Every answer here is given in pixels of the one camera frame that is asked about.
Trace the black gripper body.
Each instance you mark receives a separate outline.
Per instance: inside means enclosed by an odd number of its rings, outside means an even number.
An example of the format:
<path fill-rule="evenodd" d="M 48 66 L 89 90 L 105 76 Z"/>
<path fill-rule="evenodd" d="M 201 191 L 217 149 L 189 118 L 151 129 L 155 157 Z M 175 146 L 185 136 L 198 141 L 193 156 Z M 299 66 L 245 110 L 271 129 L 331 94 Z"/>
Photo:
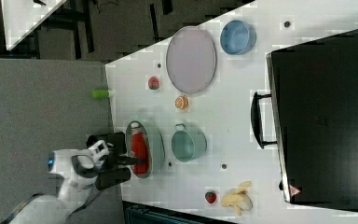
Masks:
<path fill-rule="evenodd" d="M 101 157 L 101 163 L 101 171 L 117 168 L 117 150 L 114 147 L 108 148 L 108 154 Z"/>

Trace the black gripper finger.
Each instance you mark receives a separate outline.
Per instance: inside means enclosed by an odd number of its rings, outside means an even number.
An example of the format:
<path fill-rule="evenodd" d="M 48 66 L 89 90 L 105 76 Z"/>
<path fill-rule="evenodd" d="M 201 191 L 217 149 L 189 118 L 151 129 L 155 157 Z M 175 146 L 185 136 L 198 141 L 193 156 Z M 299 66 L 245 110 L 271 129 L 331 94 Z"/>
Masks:
<path fill-rule="evenodd" d="M 134 164 L 142 164 L 144 162 L 143 159 L 133 158 L 133 157 L 118 157 L 117 164 L 119 165 L 134 165 Z"/>

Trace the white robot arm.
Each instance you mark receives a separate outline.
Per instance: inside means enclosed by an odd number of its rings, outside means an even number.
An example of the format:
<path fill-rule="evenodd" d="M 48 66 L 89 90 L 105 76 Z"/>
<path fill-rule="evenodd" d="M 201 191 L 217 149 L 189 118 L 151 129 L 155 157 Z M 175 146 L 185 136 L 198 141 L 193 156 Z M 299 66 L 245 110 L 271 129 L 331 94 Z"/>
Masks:
<path fill-rule="evenodd" d="M 48 172 L 63 182 L 56 195 L 36 193 L 16 206 L 0 224 L 64 224 L 90 203 L 91 193 L 131 179 L 130 167 L 144 159 L 116 155 L 98 140 L 86 149 L 60 149 L 48 156 Z"/>

